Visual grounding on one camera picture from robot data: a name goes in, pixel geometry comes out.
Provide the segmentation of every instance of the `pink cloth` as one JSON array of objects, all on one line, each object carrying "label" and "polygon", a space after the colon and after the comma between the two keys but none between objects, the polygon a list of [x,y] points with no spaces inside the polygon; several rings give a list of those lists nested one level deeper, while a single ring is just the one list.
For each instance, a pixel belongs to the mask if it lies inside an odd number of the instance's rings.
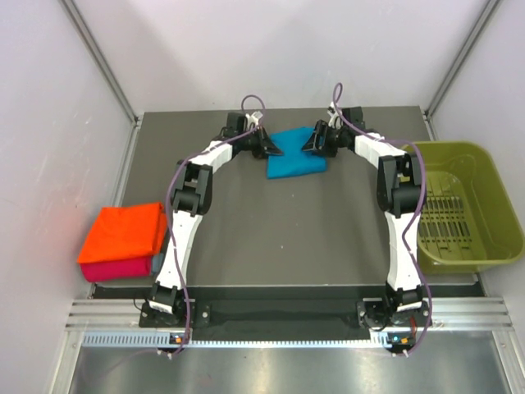
[{"label": "pink cloth", "polygon": [[147,277],[151,273],[151,256],[79,265],[85,280],[92,283],[119,277]]}]

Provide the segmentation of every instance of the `floor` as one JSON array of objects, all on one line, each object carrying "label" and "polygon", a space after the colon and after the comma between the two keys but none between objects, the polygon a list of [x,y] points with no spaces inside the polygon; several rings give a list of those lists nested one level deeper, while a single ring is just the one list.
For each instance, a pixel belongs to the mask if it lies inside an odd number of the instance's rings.
[{"label": "floor", "polygon": [[[107,371],[121,363],[113,371]],[[489,332],[431,332],[412,357],[386,350],[82,349],[71,394],[510,393]]]},{"label": "floor", "polygon": [[[367,127],[428,140],[418,107],[364,108]],[[327,119],[326,110],[267,111],[269,134]],[[176,162],[208,146],[226,111],[146,113],[123,205],[164,201]],[[241,153],[214,176],[213,202],[195,236],[190,286],[372,285],[385,282],[388,231],[375,199],[377,173],[348,150],[328,170],[268,180],[266,161]],[[472,275],[431,278],[472,284]],[[152,278],[105,283],[149,285]]]}]

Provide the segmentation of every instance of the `metal pole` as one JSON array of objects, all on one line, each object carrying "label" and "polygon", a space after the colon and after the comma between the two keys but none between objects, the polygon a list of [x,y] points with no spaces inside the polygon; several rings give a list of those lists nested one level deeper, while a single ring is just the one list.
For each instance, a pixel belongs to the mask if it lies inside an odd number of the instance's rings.
[{"label": "metal pole", "polygon": [[67,15],[71,18],[71,21],[75,25],[76,30],[78,31],[80,37],[84,41],[89,53],[93,57],[95,63],[98,66],[98,69],[102,72],[104,79],[109,84],[110,89],[115,94],[116,99],[122,106],[122,109],[131,120],[133,125],[136,125],[139,117],[133,111],[130,102],[128,101],[126,95],[122,91],[121,86],[118,84],[115,75],[112,72],[111,67],[107,64],[106,58],[102,54],[100,47],[97,45],[89,27],[84,21],[82,14],[80,13],[79,8],[76,6],[74,0],[59,0],[59,2],[64,7]]},{"label": "metal pole", "polygon": [[461,46],[458,55],[452,62],[452,65],[445,74],[445,78],[441,82],[440,87],[434,94],[434,97],[432,98],[428,109],[425,111],[425,114],[427,115],[427,118],[429,118],[429,120],[436,113],[436,110],[440,106],[441,101],[445,97],[446,93],[449,91],[452,82],[454,82],[454,79],[458,75],[459,70],[461,70],[461,67],[467,60],[468,55],[474,48],[476,42],[479,40],[483,30],[486,28],[488,24],[487,22],[490,20],[491,16],[494,14],[496,8],[498,7],[498,5],[500,5],[500,3],[501,0],[488,0],[485,3],[485,6],[483,7],[480,16],[477,18],[476,23],[474,24],[474,27],[468,34],[467,39],[465,39],[465,42]]}]

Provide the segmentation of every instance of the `stack of folded cloth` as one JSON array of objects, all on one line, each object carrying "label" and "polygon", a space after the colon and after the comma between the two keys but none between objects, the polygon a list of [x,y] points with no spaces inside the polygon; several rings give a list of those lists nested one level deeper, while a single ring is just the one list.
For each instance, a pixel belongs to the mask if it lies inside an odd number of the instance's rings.
[{"label": "stack of folded cloth", "polygon": [[148,276],[167,230],[161,203],[102,208],[80,251],[78,264],[88,282]]}]

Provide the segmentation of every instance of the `green basket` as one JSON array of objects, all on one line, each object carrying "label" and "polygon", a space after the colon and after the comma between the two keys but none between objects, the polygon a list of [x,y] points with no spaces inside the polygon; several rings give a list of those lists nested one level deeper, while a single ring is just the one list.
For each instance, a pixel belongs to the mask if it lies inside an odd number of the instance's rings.
[{"label": "green basket", "polygon": [[488,152],[469,142],[416,145],[427,169],[418,227],[423,272],[477,273],[518,260],[523,232]]}]

